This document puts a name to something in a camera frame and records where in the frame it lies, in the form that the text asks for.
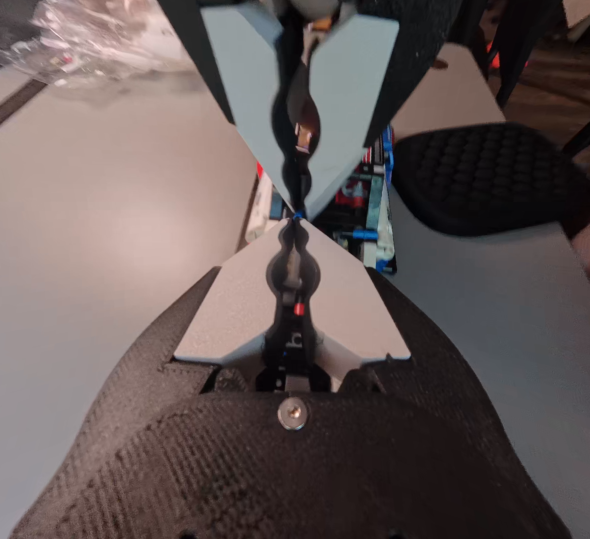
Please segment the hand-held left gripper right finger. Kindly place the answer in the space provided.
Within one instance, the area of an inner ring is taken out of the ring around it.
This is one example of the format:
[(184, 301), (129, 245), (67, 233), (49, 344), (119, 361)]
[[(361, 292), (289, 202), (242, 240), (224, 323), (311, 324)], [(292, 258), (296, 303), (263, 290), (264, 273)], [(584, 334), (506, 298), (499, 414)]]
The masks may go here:
[(316, 363), (333, 382), (388, 357), (411, 356), (365, 266), (307, 220), (306, 251), (319, 267), (319, 284), (309, 313), (319, 335)]

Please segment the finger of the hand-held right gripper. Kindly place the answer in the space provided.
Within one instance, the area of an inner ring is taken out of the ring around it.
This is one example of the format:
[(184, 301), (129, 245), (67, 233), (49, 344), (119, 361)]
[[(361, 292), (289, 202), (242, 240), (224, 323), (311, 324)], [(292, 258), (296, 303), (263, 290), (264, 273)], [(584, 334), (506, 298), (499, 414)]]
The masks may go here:
[(309, 161), (321, 121), (309, 91), (309, 22), (331, 18), (338, 0), (248, 0), (203, 8), (203, 22), (233, 124), (294, 212), (306, 211)]
[(399, 22), (354, 14), (336, 25), (314, 50), (309, 93), (320, 136), (308, 163), (311, 188), (306, 216), (314, 220), (362, 161)]

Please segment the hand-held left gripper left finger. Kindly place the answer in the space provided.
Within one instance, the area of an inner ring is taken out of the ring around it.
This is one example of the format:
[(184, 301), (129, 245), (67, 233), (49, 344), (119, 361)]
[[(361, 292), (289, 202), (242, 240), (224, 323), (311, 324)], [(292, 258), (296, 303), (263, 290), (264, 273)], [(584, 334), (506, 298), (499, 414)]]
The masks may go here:
[(222, 264), (174, 352), (179, 361), (241, 361), (259, 356), (272, 326), (276, 296), (267, 282), (269, 263), (281, 250), (278, 222)]

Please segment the brick-built toy race car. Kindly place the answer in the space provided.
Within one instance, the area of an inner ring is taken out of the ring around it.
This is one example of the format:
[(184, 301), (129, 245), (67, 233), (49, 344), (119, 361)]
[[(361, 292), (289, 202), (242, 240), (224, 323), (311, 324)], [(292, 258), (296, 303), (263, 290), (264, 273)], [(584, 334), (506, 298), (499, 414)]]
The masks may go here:
[[(381, 273), (395, 267), (394, 240), (387, 187), (393, 167), (392, 130), (366, 148), (362, 161), (338, 189), (320, 215), (309, 221), (314, 227), (358, 259), (367, 269)], [(241, 360), (248, 366), (256, 391), (336, 391), (333, 382), (316, 363), (319, 335), (309, 313), (309, 300), (319, 284), (319, 267), (306, 251), (308, 235), (293, 220), (278, 196), (281, 220), (281, 252), (269, 263), (267, 282), (276, 296), (272, 326), (264, 335), (259, 356)]]

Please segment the pile of clear plastic bags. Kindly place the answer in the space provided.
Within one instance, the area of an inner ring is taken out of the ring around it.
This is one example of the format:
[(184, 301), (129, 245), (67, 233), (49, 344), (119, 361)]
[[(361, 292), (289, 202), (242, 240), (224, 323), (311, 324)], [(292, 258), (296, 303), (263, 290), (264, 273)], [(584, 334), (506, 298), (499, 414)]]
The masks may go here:
[(119, 82), (195, 65), (156, 0), (40, 0), (31, 39), (11, 39), (1, 63), (55, 86)]

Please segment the black chair seat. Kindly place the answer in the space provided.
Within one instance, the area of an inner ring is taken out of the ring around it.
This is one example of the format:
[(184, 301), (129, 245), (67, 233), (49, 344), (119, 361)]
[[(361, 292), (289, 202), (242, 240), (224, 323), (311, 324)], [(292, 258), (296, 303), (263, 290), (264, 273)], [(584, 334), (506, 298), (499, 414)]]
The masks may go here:
[(517, 123), (423, 132), (393, 148), (392, 185), (424, 225), (477, 237), (560, 223), (589, 224), (589, 179), (536, 130)]

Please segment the white box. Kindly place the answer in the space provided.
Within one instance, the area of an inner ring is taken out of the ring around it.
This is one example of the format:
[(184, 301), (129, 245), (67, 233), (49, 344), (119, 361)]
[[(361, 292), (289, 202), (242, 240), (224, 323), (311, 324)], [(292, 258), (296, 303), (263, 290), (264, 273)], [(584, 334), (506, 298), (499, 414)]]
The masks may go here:
[(589, 28), (589, 0), (563, 0), (568, 42), (576, 43)]

